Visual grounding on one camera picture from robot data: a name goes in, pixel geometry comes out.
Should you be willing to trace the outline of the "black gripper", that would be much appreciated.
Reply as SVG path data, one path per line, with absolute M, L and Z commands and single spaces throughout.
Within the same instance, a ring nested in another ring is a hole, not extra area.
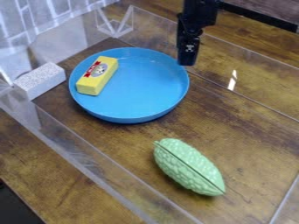
M 183 11 L 178 15 L 176 48 L 178 63 L 195 64 L 203 28 L 217 24 L 219 0 L 184 0 Z

